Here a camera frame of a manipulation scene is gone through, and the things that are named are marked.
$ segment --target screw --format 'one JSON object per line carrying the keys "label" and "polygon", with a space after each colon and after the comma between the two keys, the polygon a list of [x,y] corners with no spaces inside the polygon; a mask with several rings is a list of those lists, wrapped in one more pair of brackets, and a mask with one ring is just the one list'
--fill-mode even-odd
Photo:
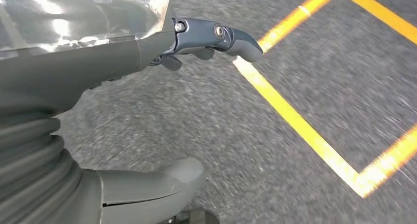
{"label": "screw", "polygon": [[224,37],[224,29],[220,25],[214,26],[214,34],[218,39],[222,39]]}
{"label": "screw", "polygon": [[175,23],[174,25],[175,32],[181,32],[185,30],[185,25],[183,22]]}

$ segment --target yellow painted line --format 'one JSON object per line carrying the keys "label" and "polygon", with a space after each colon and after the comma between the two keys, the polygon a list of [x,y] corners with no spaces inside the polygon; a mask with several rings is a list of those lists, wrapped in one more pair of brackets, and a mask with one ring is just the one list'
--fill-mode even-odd
{"label": "yellow painted line", "polygon": [[264,52],[267,52],[280,40],[293,31],[301,22],[318,11],[331,0],[306,0],[298,6],[287,18],[272,28],[258,43]]}
{"label": "yellow painted line", "polygon": [[[331,0],[307,0],[294,10],[281,23],[270,30],[259,45],[267,52],[273,45],[294,30],[301,22],[318,11]],[[311,146],[311,148],[332,168],[349,186],[357,172],[311,127],[311,125],[276,91],[273,86],[251,64],[237,58],[233,64],[252,86],[271,104],[271,106],[291,125],[291,127]]]}
{"label": "yellow painted line", "polygon": [[352,0],[385,24],[417,44],[417,28],[375,0]]}
{"label": "yellow painted line", "polygon": [[[307,0],[281,23],[272,28],[259,45],[267,52],[293,31],[301,22],[318,11],[330,0]],[[407,36],[414,30],[400,30]],[[417,153],[417,124],[399,139],[391,148],[357,173],[313,128],[312,126],[273,88],[273,86],[251,64],[238,57],[233,61],[238,71],[270,103],[270,105],[291,125],[308,145],[345,181],[359,196],[365,198],[386,179],[401,168]]]}
{"label": "yellow painted line", "polygon": [[356,178],[356,189],[367,197],[417,153],[417,124],[369,164]]}

